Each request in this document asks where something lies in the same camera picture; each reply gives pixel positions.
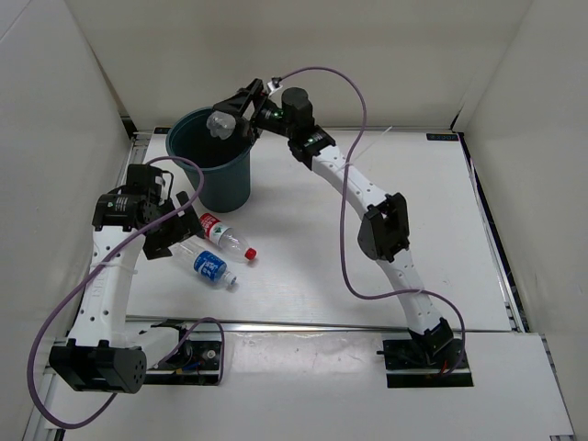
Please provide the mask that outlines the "red label clear bottle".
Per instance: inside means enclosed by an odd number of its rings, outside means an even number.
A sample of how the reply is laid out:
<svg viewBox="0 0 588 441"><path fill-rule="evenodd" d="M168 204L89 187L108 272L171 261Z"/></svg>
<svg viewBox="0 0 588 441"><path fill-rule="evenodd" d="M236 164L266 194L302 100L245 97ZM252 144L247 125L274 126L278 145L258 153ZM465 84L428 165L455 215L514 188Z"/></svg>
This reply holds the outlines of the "red label clear bottle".
<svg viewBox="0 0 588 441"><path fill-rule="evenodd" d="M236 262L249 263L257 257L257 251L233 227L219 218L204 213L199 217L205 238Z"/></svg>

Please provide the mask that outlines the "small black cap bottle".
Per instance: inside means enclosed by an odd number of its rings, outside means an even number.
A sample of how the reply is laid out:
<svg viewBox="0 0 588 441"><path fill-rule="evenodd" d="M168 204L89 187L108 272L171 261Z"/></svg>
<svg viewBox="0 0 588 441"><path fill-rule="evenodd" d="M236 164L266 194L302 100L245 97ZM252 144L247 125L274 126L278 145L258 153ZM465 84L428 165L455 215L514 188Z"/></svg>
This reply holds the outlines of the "small black cap bottle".
<svg viewBox="0 0 588 441"><path fill-rule="evenodd" d="M235 131L237 121L234 116L214 110L208 117L206 126L213 138L229 139Z"/></svg>

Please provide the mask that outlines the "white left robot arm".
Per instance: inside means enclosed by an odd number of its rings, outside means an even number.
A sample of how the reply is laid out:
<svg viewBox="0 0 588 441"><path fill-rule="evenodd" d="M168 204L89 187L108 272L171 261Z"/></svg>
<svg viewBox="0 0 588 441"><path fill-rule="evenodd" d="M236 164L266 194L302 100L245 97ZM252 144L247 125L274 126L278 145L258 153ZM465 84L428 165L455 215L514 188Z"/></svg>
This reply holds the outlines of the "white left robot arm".
<svg viewBox="0 0 588 441"><path fill-rule="evenodd" d="M148 368L163 358L171 367L189 363L193 346L174 329L127 324L131 281L139 255L168 257L175 243L202 227L186 192L123 186L102 195L92 219L95 276L84 294L66 343L51 349L49 362L76 391L135 393Z"/></svg>

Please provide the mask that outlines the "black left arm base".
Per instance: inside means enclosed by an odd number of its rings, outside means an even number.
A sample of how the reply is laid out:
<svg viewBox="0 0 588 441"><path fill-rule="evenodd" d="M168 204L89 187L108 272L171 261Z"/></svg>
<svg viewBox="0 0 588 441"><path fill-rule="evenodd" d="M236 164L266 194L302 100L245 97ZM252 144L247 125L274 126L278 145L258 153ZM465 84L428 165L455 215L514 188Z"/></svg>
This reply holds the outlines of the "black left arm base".
<svg viewBox="0 0 588 441"><path fill-rule="evenodd" d="M153 329L174 330L171 355L147 370L149 386L220 386L224 376L225 332L221 323L205 317L192 324L178 320L157 323Z"/></svg>

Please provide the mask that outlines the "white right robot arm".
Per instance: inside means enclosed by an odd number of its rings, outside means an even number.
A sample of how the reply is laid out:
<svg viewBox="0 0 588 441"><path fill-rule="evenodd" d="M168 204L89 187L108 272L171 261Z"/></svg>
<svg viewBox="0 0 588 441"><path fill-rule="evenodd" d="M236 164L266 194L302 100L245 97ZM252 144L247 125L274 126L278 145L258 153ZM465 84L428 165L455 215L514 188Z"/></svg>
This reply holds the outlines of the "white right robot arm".
<svg viewBox="0 0 588 441"><path fill-rule="evenodd" d="M294 158L337 190L343 207L351 207L361 220L357 242L385 273L392 296L401 303L415 361L452 371L463 359L463 343L433 304L434 293L424 289L414 267L405 197L384 192L348 162L350 157L316 123L304 89L286 89L279 104L270 97L275 90L275 85L264 86L255 79L215 104L207 122L210 133L222 140L237 135L256 141L262 131L286 138Z"/></svg>

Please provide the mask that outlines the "blue label clear bottle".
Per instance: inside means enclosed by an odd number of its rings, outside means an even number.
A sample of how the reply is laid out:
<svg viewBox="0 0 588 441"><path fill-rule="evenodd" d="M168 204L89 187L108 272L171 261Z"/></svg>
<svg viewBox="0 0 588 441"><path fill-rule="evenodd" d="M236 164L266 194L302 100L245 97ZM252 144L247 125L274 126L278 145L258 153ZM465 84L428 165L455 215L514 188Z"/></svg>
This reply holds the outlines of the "blue label clear bottle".
<svg viewBox="0 0 588 441"><path fill-rule="evenodd" d="M232 287L237 281L224 260L196 243L177 243L172 247L172 255L178 266L212 285Z"/></svg>

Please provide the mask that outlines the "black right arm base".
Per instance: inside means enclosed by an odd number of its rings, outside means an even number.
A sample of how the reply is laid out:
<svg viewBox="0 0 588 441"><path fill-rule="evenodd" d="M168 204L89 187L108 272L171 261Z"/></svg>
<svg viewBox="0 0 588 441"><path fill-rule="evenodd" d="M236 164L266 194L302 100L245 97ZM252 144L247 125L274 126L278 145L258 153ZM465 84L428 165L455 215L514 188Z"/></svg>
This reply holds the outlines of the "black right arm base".
<svg viewBox="0 0 588 441"><path fill-rule="evenodd" d="M383 358L391 390L472 388L474 381L462 339L455 338L429 359L407 333L381 335L376 354Z"/></svg>

